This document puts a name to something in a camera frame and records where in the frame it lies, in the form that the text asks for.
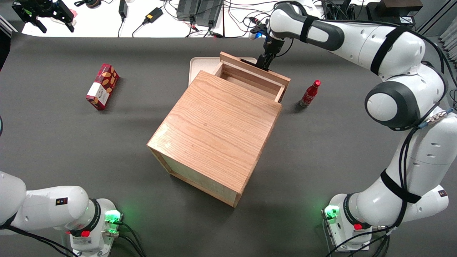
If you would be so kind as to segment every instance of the white tray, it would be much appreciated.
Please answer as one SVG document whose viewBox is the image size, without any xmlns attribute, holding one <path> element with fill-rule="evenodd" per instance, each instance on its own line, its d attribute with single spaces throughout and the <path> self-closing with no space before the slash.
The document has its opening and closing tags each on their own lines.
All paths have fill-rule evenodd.
<svg viewBox="0 0 457 257">
<path fill-rule="evenodd" d="M 242 58 L 246 61 L 256 63 L 257 59 L 252 57 Z M 219 57 L 194 57 L 191 60 L 189 69 L 189 85 L 195 79 L 200 70 L 212 73 L 216 66 L 219 64 Z"/>
</svg>

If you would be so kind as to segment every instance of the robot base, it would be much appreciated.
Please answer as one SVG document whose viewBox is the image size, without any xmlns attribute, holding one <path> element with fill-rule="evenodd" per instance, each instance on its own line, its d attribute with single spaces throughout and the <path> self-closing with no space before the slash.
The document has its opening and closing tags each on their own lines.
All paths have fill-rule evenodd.
<svg viewBox="0 0 457 257">
<path fill-rule="evenodd" d="M 333 245 L 336 247 L 342 242 L 348 240 L 349 238 L 356 236 L 361 233 L 371 232 L 372 228 L 368 228 L 365 230 L 355 230 L 354 225 L 352 225 L 343 211 L 343 202 L 346 198 L 346 194 L 337 194 L 335 195 L 329 203 L 327 208 L 335 208 L 336 217 L 333 219 L 326 219 L 325 212 L 323 211 L 324 218 L 326 219 L 325 222 L 327 224 L 328 233 Z M 354 238 L 353 240 L 343 244 L 340 246 L 336 251 L 338 252 L 349 252 L 349 251 L 356 251 L 365 245 L 367 245 L 371 240 L 371 235 L 364 235 Z M 363 251 L 369 249 L 369 246 L 363 248 Z"/>
<path fill-rule="evenodd" d="M 116 210 L 113 202 L 108 199 L 97 199 L 100 205 L 100 220 L 90 233 L 90 237 L 73 237 L 70 235 L 71 247 L 77 256 L 81 257 L 107 257 L 111 252 L 114 242 L 106 231 L 118 231 L 119 225 L 106 222 L 106 211 Z"/>
</svg>

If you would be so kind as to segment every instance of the red button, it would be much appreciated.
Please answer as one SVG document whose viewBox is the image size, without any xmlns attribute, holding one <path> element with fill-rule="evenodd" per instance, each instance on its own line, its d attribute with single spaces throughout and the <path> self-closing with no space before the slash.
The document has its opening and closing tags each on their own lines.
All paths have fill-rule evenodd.
<svg viewBox="0 0 457 257">
<path fill-rule="evenodd" d="M 82 237 L 88 237 L 89 235 L 90 235 L 90 231 L 85 230 L 85 231 L 81 232 Z"/>
</svg>

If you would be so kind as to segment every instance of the green indicator light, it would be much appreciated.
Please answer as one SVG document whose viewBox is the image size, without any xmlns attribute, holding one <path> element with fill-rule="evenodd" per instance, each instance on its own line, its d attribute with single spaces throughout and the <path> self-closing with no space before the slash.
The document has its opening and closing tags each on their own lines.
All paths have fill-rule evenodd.
<svg viewBox="0 0 457 257">
<path fill-rule="evenodd" d="M 105 212 L 105 221 L 116 222 L 121 218 L 121 213 L 117 210 L 109 210 Z"/>
<path fill-rule="evenodd" d="M 340 213 L 340 208 L 336 205 L 329 205 L 325 207 L 325 215 L 327 216 L 328 220 L 336 219 L 338 213 Z"/>
</svg>

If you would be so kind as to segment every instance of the power adapter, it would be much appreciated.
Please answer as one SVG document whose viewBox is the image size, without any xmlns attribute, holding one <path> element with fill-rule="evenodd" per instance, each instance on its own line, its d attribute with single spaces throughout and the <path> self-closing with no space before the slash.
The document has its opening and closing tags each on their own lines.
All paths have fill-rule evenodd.
<svg viewBox="0 0 457 257">
<path fill-rule="evenodd" d="M 144 18 L 143 25 L 146 23 L 153 23 L 157 18 L 159 18 L 163 14 L 162 10 L 159 8 L 155 8 Z"/>
<path fill-rule="evenodd" d="M 119 2 L 119 15 L 121 16 L 122 21 L 124 21 L 124 19 L 127 18 L 127 9 L 128 5 L 125 2 L 125 0 L 121 0 Z"/>
</svg>

